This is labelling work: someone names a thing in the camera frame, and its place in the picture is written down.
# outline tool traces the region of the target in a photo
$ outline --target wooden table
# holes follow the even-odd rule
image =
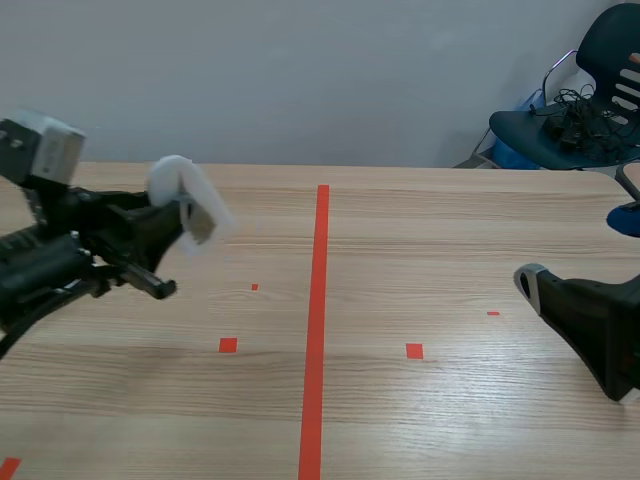
[[[147,168],[83,164],[76,180],[136,190]],[[325,480],[638,478],[640,408],[611,403],[512,282],[529,262],[605,282],[640,271],[638,241],[605,223],[629,201],[613,180],[205,169],[239,229],[205,256],[170,252],[160,274],[179,282],[174,297],[124,287],[83,299],[0,363],[0,461],[22,459],[13,480],[295,480],[303,396],[301,478],[315,480],[322,385]],[[305,386],[305,362],[323,360],[317,330],[307,356],[319,184],[330,188],[324,380],[307,371]],[[30,222],[6,182],[0,218],[1,233]],[[218,352],[223,337],[237,353]],[[424,359],[408,359],[407,343]]]

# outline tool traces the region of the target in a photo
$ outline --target white object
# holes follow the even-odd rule
[[[621,405],[631,405],[634,402],[640,400],[640,390],[637,388],[632,389],[629,393],[627,393],[622,400],[620,400]]]
[[[181,202],[184,235],[178,243],[189,253],[199,253],[207,244],[220,241],[233,231],[234,220],[204,171],[179,155],[161,158],[149,172],[147,189],[151,205],[162,207]]]
[[[35,110],[20,110],[11,119],[40,134],[31,175],[69,185],[84,145],[84,133]]]

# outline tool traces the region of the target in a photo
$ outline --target blue object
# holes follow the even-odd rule
[[[542,90],[536,90],[522,105],[518,107],[518,112],[528,112],[529,105],[533,105],[535,108],[544,107],[544,95]],[[507,146],[500,138],[496,140],[496,144],[493,147],[493,161],[502,168],[509,168],[512,170],[539,170],[540,166],[533,163],[531,160],[520,155],[511,147]]]
[[[638,202],[631,205],[615,208],[607,217],[607,223],[623,235],[640,237],[640,208]]]
[[[627,110],[613,97],[638,105],[639,99],[630,91],[640,91],[640,83],[633,79],[640,75],[640,64],[634,60],[640,45],[640,5],[624,3],[606,10],[591,26],[577,52],[576,62],[596,81],[591,104],[600,112],[611,111],[628,120],[619,130],[627,144],[640,144],[640,110]],[[538,113],[548,115],[557,105],[543,108]],[[640,148],[629,148],[624,158],[597,158],[577,151],[566,151],[543,131],[545,116],[528,112],[497,112],[489,125],[496,136],[537,165],[550,170],[574,170],[620,165],[640,158]],[[617,123],[610,124],[617,129]]]

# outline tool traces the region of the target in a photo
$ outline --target black chair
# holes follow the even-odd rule
[[[589,29],[579,50],[567,53],[545,75],[542,91],[546,102],[546,83],[549,75],[573,53],[576,62],[596,81],[591,99],[598,113],[611,112],[626,119],[601,118],[604,130],[617,130],[626,137],[627,145],[640,144],[640,5],[621,4],[605,11]],[[539,115],[558,111],[558,105],[538,110]],[[623,155],[610,155],[568,151],[552,140],[542,126],[546,116],[530,112],[497,112],[491,116],[490,129],[505,144],[543,168],[575,170],[620,165],[640,158],[640,148],[626,147]]]

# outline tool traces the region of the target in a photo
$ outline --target red tape marker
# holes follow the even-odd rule
[[[320,480],[322,470],[322,390],[329,241],[329,185],[318,185],[311,261],[307,357],[304,368],[298,480]]]
[[[220,347],[218,351],[220,353],[236,353],[238,350],[238,339],[237,338],[221,338],[220,339]]]
[[[424,350],[421,343],[407,343],[407,358],[412,360],[422,360]]]
[[[11,480],[21,461],[19,458],[5,458],[0,467],[0,480]]]

